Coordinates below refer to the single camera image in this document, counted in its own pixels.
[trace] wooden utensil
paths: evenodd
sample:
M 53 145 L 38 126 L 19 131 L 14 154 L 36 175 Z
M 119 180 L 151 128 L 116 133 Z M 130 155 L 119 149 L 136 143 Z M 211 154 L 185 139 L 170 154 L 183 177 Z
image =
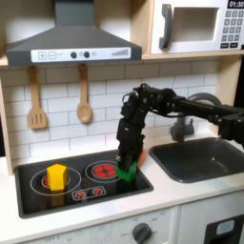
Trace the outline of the wooden utensil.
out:
M 77 108 L 77 116 L 82 123 L 89 123 L 92 119 L 92 109 L 88 104 L 88 67 L 79 66 L 80 71 L 80 104 Z
M 31 129 L 40 129 L 47 127 L 47 116 L 40 108 L 39 93 L 38 93 L 38 83 L 37 83 L 37 73 L 38 69 L 36 67 L 28 68 L 28 73 L 30 77 L 30 93 L 32 108 L 28 114 L 28 123 Z

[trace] gray range hood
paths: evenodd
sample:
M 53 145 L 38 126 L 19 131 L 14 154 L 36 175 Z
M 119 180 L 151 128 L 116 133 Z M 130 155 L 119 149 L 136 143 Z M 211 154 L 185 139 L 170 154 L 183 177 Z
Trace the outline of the gray range hood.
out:
M 93 0 L 54 6 L 55 28 L 7 45 L 10 66 L 141 59 L 141 47 L 95 27 Z

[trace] subway tile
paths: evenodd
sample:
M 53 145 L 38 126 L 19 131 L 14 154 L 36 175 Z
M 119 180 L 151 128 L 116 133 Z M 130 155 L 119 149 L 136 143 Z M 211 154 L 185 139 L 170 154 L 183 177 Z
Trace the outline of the subway tile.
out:
M 120 119 L 121 107 L 106 108 L 106 120 Z
M 188 88 L 203 86 L 204 74 L 197 75 L 181 75 L 174 79 L 174 88 Z
M 88 135 L 117 132 L 118 120 L 95 122 L 88 126 Z
M 50 134 L 48 129 L 38 129 L 22 132 L 9 132 L 10 145 L 22 145 L 34 142 L 49 141 Z
M 197 62 L 193 62 L 193 66 L 192 66 L 193 74 L 213 73 L 213 72 L 218 72 L 218 70 L 219 70 L 219 61 L 218 60 L 197 61 Z
M 29 145 L 10 147 L 11 159 L 20 159 L 30 157 Z
M 156 115 L 155 116 L 155 126 L 169 126 L 169 125 L 173 125 L 176 122 L 177 118 L 168 118 L 168 117 L 163 117 L 163 116 L 159 116 Z
M 90 106 L 93 109 L 101 109 L 107 107 L 122 106 L 122 93 L 106 94 L 106 95 L 91 95 L 89 96 Z
M 204 86 L 217 85 L 218 73 L 206 73 L 204 78 Z
M 87 135 L 87 125 L 71 125 L 50 128 L 51 140 L 67 139 Z
M 141 64 L 126 66 L 126 78 L 147 78 L 155 77 L 159 74 L 159 64 Z
M 92 118 L 91 118 L 92 123 L 105 120 L 105 109 L 91 110 L 91 114 L 92 114 Z M 81 123 L 79 118 L 77 117 L 76 111 L 69 112 L 69 122 L 70 125 L 77 125 Z
M 192 62 L 161 64 L 159 76 L 187 75 L 191 73 Z
M 216 86 L 189 88 L 188 96 L 191 96 L 193 94 L 197 94 L 200 92 L 205 92 L 205 93 L 210 93 L 212 95 L 215 95 L 216 94 Z
M 77 68 L 46 69 L 47 83 L 70 83 L 80 79 Z
M 131 92 L 133 88 L 141 85 L 141 79 L 109 80 L 107 93 Z
M 70 139 L 71 151 L 84 150 L 86 148 L 96 148 L 105 146 L 105 134 L 85 136 Z
M 68 112 L 56 112 L 47 114 L 49 127 L 68 126 Z
M 169 126 L 146 128 L 143 129 L 142 133 L 145 134 L 146 139 L 154 139 L 169 135 Z
M 181 96 L 185 96 L 185 97 L 187 97 L 187 95 L 188 95 L 188 88 L 176 88 L 173 90 L 177 95 L 181 95 Z
M 41 99 L 66 97 L 67 84 L 40 85 L 39 93 Z M 26 100 L 31 100 L 31 87 L 25 87 Z
M 8 132 L 25 131 L 28 129 L 27 117 L 7 118 Z
M 106 81 L 90 81 L 88 83 L 88 94 L 98 95 L 106 93 Z M 69 96 L 80 96 L 80 83 L 68 84 Z
M 41 108 L 48 112 L 47 100 L 41 100 Z M 11 102 L 5 104 L 6 117 L 25 116 L 31 110 L 30 101 Z
M 119 141 L 116 139 L 117 133 L 106 133 L 106 145 L 118 147 Z
M 158 89 L 172 88 L 173 76 L 169 77 L 154 77 L 142 79 L 142 83 L 146 83 L 151 87 Z
M 23 86 L 30 84 L 29 75 L 26 70 L 0 71 L 0 77 L 3 87 Z M 45 70 L 38 71 L 38 83 L 46 83 Z
M 79 97 L 49 99 L 49 112 L 68 112 L 76 111 L 80 103 Z
M 145 119 L 145 128 L 151 128 L 155 126 L 155 116 L 147 116 Z
M 60 152 L 67 153 L 69 150 L 69 139 L 30 144 L 30 156 L 46 156 Z
M 200 132 L 200 131 L 208 130 L 209 126 L 210 126 L 210 123 L 207 120 L 199 121 L 198 126 L 197 126 L 197 131 Z
M 124 66 L 89 67 L 89 80 L 114 80 L 124 79 Z
M 5 102 L 25 101 L 24 87 L 5 87 L 3 88 Z

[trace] gray sink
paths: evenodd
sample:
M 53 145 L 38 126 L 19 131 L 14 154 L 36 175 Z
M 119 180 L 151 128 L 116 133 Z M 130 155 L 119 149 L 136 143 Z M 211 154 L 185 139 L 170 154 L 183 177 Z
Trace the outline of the gray sink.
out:
M 150 155 L 170 178 L 182 183 L 244 172 L 244 153 L 218 138 L 156 146 Z

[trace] wooden shelf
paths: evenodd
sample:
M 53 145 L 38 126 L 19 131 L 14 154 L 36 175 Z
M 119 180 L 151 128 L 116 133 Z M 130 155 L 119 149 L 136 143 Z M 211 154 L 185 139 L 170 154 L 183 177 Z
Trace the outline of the wooden shelf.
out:
M 0 66 L 7 66 L 7 65 L 8 65 L 7 56 L 0 57 Z
M 194 57 L 214 57 L 244 55 L 244 51 L 203 51 L 203 52 L 182 52 L 171 54 L 143 54 L 143 60 L 151 59 L 171 59 L 171 58 L 194 58 Z

